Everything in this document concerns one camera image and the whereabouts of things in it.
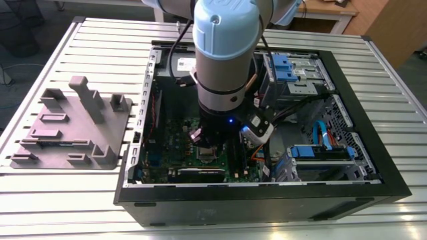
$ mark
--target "table surface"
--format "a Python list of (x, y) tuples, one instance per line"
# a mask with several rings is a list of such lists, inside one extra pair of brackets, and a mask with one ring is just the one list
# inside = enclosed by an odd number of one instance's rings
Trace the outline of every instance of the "table surface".
[[(357, 16), (359, 11), (351, 2), (346, 7), (335, 5), (335, 1), (309, 0), (307, 1), (307, 13), (313, 14), (335, 14), (335, 15), (351, 15)], [(299, 5), (298, 11), (305, 11), (305, 4)]]
[[(413, 196), (370, 207), (337, 221), (142, 227), (114, 205), (115, 170), (14, 169), (10, 156), (29, 133), (46, 88), (69, 87), (87, 76), (102, 97), (123, 93), (141, 102), (153, 40), (175, 41), (174, 23), (87, 18), (73, 23), (0, 137), (0, 236), (55, 239), (427, 239), (426, 110), (387, 66), (375, 46), (358, 36), (269, 30), (273, 47), (334, 53)], [(191, 42), (191, 33), (185, 36)], [(129, 120), (134, 126), (135, 117)], [(133, 140), (133, 131), (125, 133)]]

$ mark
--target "motherboard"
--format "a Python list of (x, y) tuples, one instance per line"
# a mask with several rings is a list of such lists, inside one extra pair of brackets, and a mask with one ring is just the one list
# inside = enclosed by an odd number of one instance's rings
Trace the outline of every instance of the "motherboard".
[(146, 183), (179, 183), (191, 181), (194, 175), (211, 175), (225, 183), (247, 183), (261, 181), (261, 163), (251, 160), (255, 151), (253, 144), (242, 138), (243, 174), (230, 172), (230, 156), (227, 144), (217, 148), (201, 148), (191, 143), (189, 132), (198, 128), (198, 118), (169, 119), (165, 129), (162, 151), (145, 152), (146, 167), (143, 178)]

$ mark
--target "floor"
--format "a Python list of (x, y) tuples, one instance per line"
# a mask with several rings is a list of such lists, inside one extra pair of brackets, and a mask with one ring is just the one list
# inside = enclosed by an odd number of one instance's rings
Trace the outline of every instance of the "floor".
[[(41, 51), (31, 57), (17, 58), (0, 46), (0, 63), (6, 67), (25, 63), (45, 65), (75, 16), (141, 21), (153, 21), (155, 19), (154, 11), (147, 7), (135, 8), (134, 6), (67, 2), (66, 11), (59, 12), (54, 2), (39, 0), (38, 3), (46, 19), (45, 25), (33, 29), (41, 45)], [(167, 16), (166, 20), (169, 22), (175, 21), (173, 16)], [(25, 99), (41, 71), (42, 67), (35, 65), (18, 66), (7, 70), (9, 75), (15, 79), (17, 83), (11, 87), (0, 85), (0, 134), (9, 125), (18, 105)], [(427, 108), (427, 60), (421, 60), (417, 55), (413, 55), (398, 69), (398, 73)]]

